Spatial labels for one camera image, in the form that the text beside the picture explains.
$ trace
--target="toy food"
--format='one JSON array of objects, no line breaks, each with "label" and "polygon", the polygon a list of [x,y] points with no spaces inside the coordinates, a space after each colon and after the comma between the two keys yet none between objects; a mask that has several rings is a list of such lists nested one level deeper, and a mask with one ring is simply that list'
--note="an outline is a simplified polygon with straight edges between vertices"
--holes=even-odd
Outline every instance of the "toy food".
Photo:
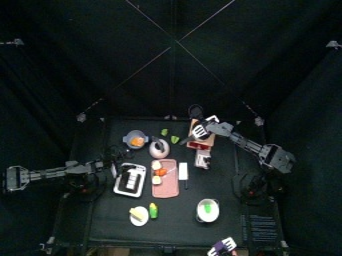
[{"label": "toy food", "polygon": [[165,137],[167,134],[168,134],[168,129],[163,129],[161,132],[160,132],[160,134]]},{"label": "toy food", "polygon": [[135,147],[141,147],[144,145],[144,138],[133,137],[131,140],[131,145]]},{"label": "toy food", "polygon": [[135,208],[131,208],[129,213],[132,214],[132,216],[139,220],[143,221],[143,214],[139,212],[139,210],[136,210]]},{"label": "toy food", "polygon": [[165,174],[167,174],[167,169],[160,168],[160,169],[155,170],[156,176],[164,176]]},{"label": "toy food", "polygon": [[151,219],[157,217],[157,207],[153,203],[149,204],[149,217]]},{"label": "toy food", "polygon": [[152,169],[153,169],[153,170],[157,170],[157,169],[160,169],[160,168],[161,168],[160,162],[159,162],[159,161],[153,161],[153,162],[152,162]]},{"label": "toy food", "polygon": [[204,204],[204,210],[205,210],[205,213],[209,213],[209,212],[211,212],[211,206],[209,206],[209,204]]},{"label": "toy food", "polygon": [[176,144],[179,142],[179,137],[171,136],[171,142],[172,142],[172,144]]},{"label": "toy food", "polygon": [[153,176],[153,178],[152,178],[152,184],[153,185],[159,185],[159,184],[161,184],[161,178],[160,178],[160,176]]}]

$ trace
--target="black curtain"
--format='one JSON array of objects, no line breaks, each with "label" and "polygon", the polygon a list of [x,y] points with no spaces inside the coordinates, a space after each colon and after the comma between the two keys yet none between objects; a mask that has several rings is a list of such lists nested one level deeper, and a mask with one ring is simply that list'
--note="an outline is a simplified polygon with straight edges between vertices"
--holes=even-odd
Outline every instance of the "black curtain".
[{"label": "black curtain", "polygon": [[328,51],[268,122],[269,141],[296,156],[280,209],[298,255],[340,255],[342,51]]},{"label": "black curtain", "polygon": [[[16,164],[64,165],[82,112],[86,118],[187,117],[187,107],[199,103],[220,118],[271,117],[271,139],[298,158],[288,186],[299,197],[291,194],[283,205],[287,237],[296,246],[323,250],[314,232],[303,238],[293,225],[306,227],[304,213],[318,210],[308,192],[334,192],[336,186],[338,81],[330,81],[331,90],[324,86],[338,80],[338,59],[324,46],[342,37],[340,10],[338,0],[2,1],[0,42],[20,38],[24,45],[0,44],[1,171]],[[323,174],[319,187],[312,179]],[[6,252],[34,250],[49,235],[57,191],[32,193],[33,199],[21,195],[1,204]],[[323,194],[324,207],[307,221],[319,228],[336,198]],[[300,214],[293,202],[306,202]],[[50,218],[38,223],[37,216]]]}]

